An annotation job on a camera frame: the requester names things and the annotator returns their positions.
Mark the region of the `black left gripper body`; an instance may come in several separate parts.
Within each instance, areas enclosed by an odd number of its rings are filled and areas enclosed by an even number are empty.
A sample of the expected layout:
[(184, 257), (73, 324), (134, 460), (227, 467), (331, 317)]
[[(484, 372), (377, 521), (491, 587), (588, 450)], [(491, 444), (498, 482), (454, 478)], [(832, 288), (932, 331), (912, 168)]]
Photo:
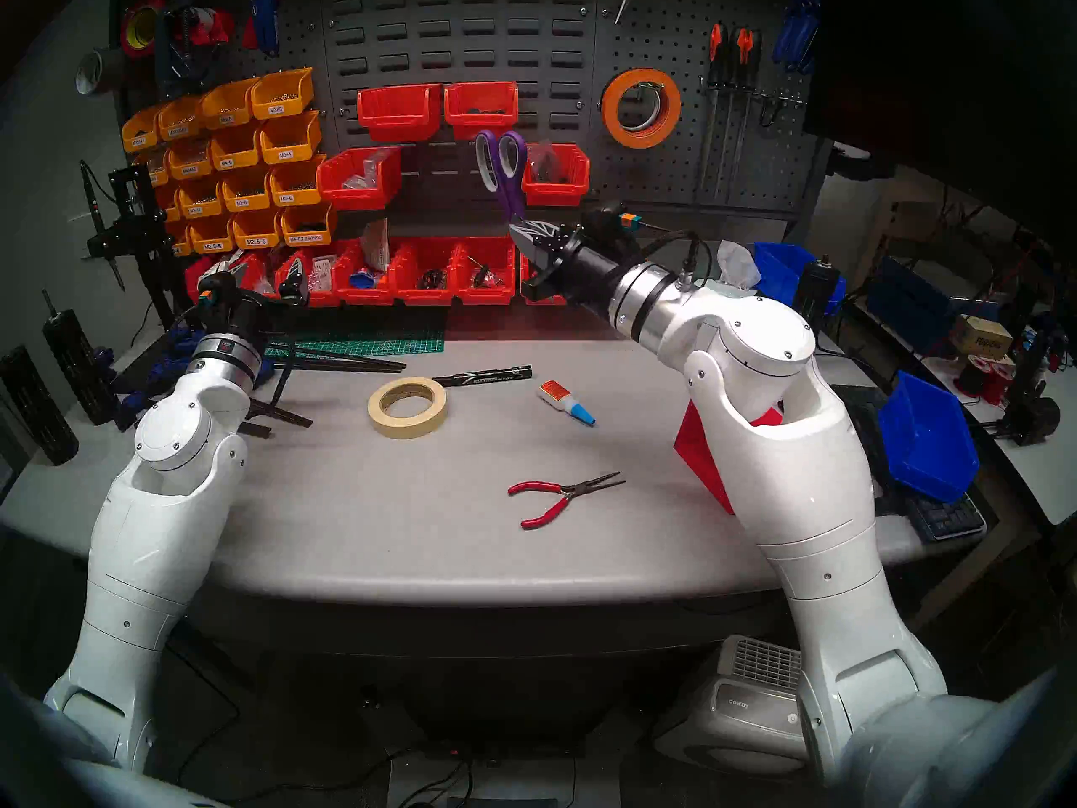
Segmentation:
[(295, 317), (308, 305), (308, 282), (286, 280), (284, 293), (264, 294), (237, 287), (228, 324), (240, 331), (292, 331)]

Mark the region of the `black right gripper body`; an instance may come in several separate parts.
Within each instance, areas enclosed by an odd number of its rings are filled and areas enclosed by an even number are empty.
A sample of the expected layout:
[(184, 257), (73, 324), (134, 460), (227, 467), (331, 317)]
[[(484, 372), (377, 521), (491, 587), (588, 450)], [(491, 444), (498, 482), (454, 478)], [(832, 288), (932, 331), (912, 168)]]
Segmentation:
[(609, 310), (615, 290), (631, 264), (613, 257), (613, 252), (596, 248), (578, 234), (581, 248), (560, 265), (535, 265), (568, 304), (589, 310)]

